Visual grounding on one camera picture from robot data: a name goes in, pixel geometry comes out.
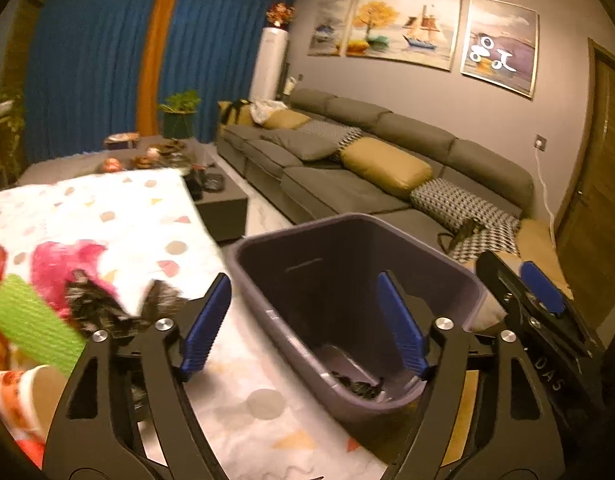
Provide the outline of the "white red paper cup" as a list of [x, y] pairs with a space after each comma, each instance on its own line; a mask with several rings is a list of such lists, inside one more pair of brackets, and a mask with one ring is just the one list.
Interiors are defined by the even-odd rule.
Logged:
[[56, 367], [0, 370], [0, 416], [21, 451], [42, 468], [46, 440], [67, 378]]

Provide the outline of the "black plastic bag back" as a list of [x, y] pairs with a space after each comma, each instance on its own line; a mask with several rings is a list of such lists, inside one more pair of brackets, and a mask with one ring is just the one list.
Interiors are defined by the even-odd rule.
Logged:
[[152, 281], [144, 293], [140, 312], [125, 312], [120, 302], [91, 280], [83, 270], [74, 270], [67, 282], [65, 298], [70, 308], [73, 325], [84, 337], [98, 330], [116, 339], [129, 340], [158, 321], [173, 318], [187, 300], [180, 292], [163, 281]]

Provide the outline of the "black plastic bag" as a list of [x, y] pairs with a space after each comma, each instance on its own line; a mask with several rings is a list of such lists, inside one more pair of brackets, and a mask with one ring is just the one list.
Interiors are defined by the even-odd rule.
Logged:
[[91, 280], [83, 270], [74, 270], [67, 282], [65, 298], [70, 308], [73, 325], [84, 337], [98, 330], [116, 339], [129, 340], [158, 321], [173, 318], [187, 300], [180, 292], [163, 281], [152, 281], [144, 293], [140, 312], [125, 312], [120, 302]]
[[344, 388], [350, 393], [364, 400], [373, 400], [380, 396], [385, 385], [385, 378], [380, 377], [376, 384], [371, 382], [363, 382], [362, 380], [352, 380], [349, 376], [340, 374], [336, 370], [332, 370], [330, 375], [337, 379]]

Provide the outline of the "green foam net sleeve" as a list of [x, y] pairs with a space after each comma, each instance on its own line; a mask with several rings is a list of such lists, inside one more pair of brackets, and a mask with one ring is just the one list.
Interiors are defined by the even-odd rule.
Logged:
[[8, 274], [0, 284], [0, 331], [28, 358], [56, 367], [65, 377], [85, 347], [83, 336], [16, 274]]

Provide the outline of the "pink plastic bag back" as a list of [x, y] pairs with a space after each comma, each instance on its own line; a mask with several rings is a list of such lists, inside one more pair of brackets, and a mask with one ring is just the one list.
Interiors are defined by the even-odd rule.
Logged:
[[35, 247], [31, 257], [31, 284], [40, 297], [63, 320], [71, 315], [66, 290], [76, 281], [74, 271], [83, 271], [94, 284], [117, 298], [114, 285], [99, 276], [99, 258], [106, 252], [104, 245], [80, 240], [73, 245], [45, 242]]

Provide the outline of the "black plastic bag front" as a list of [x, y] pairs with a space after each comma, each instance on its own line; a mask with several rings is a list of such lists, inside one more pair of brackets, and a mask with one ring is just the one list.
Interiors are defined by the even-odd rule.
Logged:
[[380, 377], [376, 384], [371, 382], [363, 382], [362, 380], [352, 380], [349, 376], [340, 374], [336, 370], [332, 370], [330, 375], [337, 379], [344, 388], [350, 393], [364, 400], [373, 400], [380, 396], [385, 385], [385, 378]]

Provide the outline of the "dark grey trash bin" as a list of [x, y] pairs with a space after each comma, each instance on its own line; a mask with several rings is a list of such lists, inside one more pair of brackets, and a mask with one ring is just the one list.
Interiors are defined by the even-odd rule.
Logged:
[[[340, 422], [414, 402], [425, 384], [407, 370], [377, 301], [391, 271], [435, 316], [467, 328], [486, 296], [472, 272], [389, 223], [343, 214], [239, 240], [226, 264], [245, 305], [297, 375]], [[347, 391], [332, 370], [385, 385], [378, 398]]]

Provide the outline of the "wooden door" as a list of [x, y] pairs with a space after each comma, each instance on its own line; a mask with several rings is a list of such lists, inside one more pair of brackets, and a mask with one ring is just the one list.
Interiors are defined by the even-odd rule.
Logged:
[[585, 133], [556, 230], [574, 304], [598, 328], [615, 307], [615, 56], [588, 43]]

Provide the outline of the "patterned cushion near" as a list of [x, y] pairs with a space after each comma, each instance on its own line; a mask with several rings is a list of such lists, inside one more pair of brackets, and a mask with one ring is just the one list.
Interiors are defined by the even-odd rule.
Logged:
[[517, 233], [520, 220], [488, 200], [441, 178], [411, 191], [411, 203], [449, 231], [437, 241], [443, 252], [460, 263], [477, 259], [483, 252], [519, 256]]

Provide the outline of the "patterned cushion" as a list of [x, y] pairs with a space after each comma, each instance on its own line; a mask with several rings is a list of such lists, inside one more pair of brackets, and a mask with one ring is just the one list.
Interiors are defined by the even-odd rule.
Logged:
[[443, 252], [460, 263], [477, 259], [483, 252], [519, 256], [517, 233], [520, 220], [488, 200], [441, 178], [411, 191], [411, 203], [449, 231], [437, 241]]
[[357, 127], [334, 124], [312, 119], [299, 128], [299, 131], [314, 134], [322, 139], [335, 143], [339, 151], [343, 151], [353, 142], [362, 139], [364, 132]]

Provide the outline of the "patterned white tablecloth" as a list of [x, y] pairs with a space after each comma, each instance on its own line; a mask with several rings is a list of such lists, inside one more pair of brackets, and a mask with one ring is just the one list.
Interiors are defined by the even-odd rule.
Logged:
[[[99, 276], [126, 312], [152, 281], [202, 296], [225, 269], [178, 174], [86, 176], [0, 192], [5, 270], [28, 280], [35, 247], [91, 240]], [[385, 465], [301, 384], [235, 295], [209, 359], [186, 387], [211, 448], [233, 479], [377, 479]]]

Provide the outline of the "mustard cushion middle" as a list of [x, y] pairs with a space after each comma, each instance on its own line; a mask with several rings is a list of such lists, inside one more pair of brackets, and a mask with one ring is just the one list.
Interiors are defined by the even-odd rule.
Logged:
[[345, 169], [400, 200], [433, 177], [428, 162], [369, 136], [350, 144], [340, 158]]

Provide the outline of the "mustard cushion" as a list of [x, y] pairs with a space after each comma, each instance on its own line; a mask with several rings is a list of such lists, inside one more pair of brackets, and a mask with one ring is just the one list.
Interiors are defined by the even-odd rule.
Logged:
[[298, 129], [312, 120], [306, 114], [296, 112], [290, 108], [275, 110], [268, 119], [265, 120], [263, 127], [268, 130], [275, 129]]
[[400, 200], [433, 177], [428, 162], [369, 136], [350, 144], [340, 158], [345, 169]]

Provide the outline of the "dark coffee table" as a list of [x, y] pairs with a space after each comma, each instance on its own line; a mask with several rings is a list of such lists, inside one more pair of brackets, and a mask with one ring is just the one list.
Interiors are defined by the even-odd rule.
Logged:
[[[157, 164], [151, 169], [136, 169], [134, 158], [143, 155], [152, 144], [162, 143], [158, 136], [153, 141], [140, 141], [138, 148], [125, 148], [117, 151], [101, 151], [58, 157], [45, 162], [36, 162], [23, 171], [18, 178], [18, 185], [55, 184], [59, 181], [72, 180], [86, 176], [101, 176], [104, 173], [104, 161], [115, 158], [122, 164], [122, 177], [139, 178], [162, 177], [166, 174], [166, 167]], [[233, 170], [228, 169], [222, 162], [216, 148], [212, 144], [201, 144], [191, 140], [188, 144], [196, 162], [205, 162], [198, 174], [202, 179], [208, 179], [211, 174], [223, 177], [222, 191], [202, 191], [199, 200], [189, 197], [197, 209], [200, 219], [204, 222], [213, 240], [220, 245], [236, 242], [246, 235], [247, 220], [250, 209], [250, 197], [237, 183]]]

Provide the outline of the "grey sectional sofa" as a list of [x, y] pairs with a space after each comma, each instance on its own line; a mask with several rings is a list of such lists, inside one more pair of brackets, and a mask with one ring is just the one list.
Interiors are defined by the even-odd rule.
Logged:
[[301, 89], [262, 112], [218, 104], [216, 149], [290, 221], [362, 212], [464, 264], [481, 250], [535, 263], [561, 290], [527, 170], [484, 146], [388, 108]]

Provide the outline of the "patterned cushion far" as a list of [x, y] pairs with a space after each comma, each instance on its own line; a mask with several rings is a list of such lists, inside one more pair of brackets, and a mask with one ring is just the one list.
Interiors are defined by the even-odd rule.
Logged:
[[299, 128], [299, 131], [314, 134], [322, 139], [335, 143], [339, 151], [343, 151], [353, 142], [362, 139], [364, 132], [357, 127], [334, 124], [312, 119]]

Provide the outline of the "right abstract painting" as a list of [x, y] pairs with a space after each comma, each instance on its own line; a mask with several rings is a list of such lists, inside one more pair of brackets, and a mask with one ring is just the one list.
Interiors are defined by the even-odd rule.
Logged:
[[470, 0], [460, 73], [533, 99], [539, 14], [499, 0]]

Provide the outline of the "grey cushion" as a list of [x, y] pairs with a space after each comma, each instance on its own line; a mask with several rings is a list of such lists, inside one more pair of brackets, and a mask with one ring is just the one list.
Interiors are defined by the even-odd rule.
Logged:
[[302, 162], [317, 162], [326, 159], [338, 151], [335, 142], [292, 129], [266, 130], [262, 139], [284, 148]]

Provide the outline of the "sailboat tree painting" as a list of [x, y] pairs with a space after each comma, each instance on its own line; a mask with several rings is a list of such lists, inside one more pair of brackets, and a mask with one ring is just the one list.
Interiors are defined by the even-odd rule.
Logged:
[[356, 0], [344, 55], [451, 69], [463, 0]]

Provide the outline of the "potted green plant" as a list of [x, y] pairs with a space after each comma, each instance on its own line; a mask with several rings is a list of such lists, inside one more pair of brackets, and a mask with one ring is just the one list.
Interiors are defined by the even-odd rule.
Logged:
[[195, 117], [200, 103], [201, 97], [196, 89], [173, 93], [160, 103], [163, 138], [172, 140], [192, 138], [195, 135]]

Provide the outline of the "mustard cushion far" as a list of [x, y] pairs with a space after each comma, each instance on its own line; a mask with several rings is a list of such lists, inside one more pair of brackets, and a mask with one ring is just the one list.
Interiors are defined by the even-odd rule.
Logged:
[[296, 112], [290, 108], [275, 110], [268, 119], [265, 120], [263, 127], [268, 130], [275, 129], [298, 129], [312, 120], [306, 114]]

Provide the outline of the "hanging plant on stand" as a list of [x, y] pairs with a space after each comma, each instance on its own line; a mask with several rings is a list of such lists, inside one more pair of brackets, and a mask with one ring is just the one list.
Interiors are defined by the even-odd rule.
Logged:
[[0, 94], [0, 164], [8, 184], [22, 174], [21, 143], [26, 130], [26, 107], [21, 90]]

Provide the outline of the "white clothes on sofa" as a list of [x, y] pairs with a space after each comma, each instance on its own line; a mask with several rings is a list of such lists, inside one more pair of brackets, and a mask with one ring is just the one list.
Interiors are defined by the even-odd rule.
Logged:
[[249, 106], [253, 122], [260, 126], [263, 126], [274, 113], [288, 108], [283, 101], [274, 100], [252, 100]]

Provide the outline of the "small landscape painting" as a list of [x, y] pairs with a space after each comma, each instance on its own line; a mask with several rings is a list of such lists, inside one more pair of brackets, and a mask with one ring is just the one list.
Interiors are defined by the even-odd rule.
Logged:
[[351, 6], [351, 0], [333, 0], [317, 4], [316, 18], [307, 55], [340, 55], [341, 42], [347, 29], [347, 18]]

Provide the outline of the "white standing air conditioner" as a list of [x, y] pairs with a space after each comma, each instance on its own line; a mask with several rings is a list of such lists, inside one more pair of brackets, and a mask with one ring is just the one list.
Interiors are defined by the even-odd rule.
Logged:
[[274, 100], [285, 63], [288, 32], [277, 27], [265, 27], [254, 64], [249, 92], [250, 101]]

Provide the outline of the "blue curtains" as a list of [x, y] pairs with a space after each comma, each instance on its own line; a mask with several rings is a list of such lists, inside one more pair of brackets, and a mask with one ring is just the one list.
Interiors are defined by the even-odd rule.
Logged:
[[[194, 133], [216, 134], [221, 101], [248, 96], [266, 10], [294, 0], [176, 0], [158, 105], [196, 89]], [[27, 67], [24, 149], [30, 162], [102, 148], [136, 131], [140, 62], [154, 0], [45, 0]]]

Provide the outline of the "artificial flower bouquet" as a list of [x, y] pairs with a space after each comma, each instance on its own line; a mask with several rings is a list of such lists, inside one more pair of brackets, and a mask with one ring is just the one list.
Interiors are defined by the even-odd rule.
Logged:
[[294, 6], [285, 1], [275, 2], [266, 10], [265, 20], [268, 26], [287, 30], [294, 20]]

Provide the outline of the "orange curtain strip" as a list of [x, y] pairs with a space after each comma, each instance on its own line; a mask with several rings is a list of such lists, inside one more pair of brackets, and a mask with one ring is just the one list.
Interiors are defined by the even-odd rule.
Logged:
[[144, 43], [136, 100], [136, 131], [158, 134], [158, 90], [164, 50], [176, 0], [154, 0]]

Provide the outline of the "wall socket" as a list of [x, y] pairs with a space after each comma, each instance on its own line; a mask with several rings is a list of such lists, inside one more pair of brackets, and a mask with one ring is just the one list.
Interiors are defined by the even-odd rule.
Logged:
[[534, 140], [534, 147], [543, 152], [546, 150], [546, 142], [547, 140], [543, 136], [536, 136]]

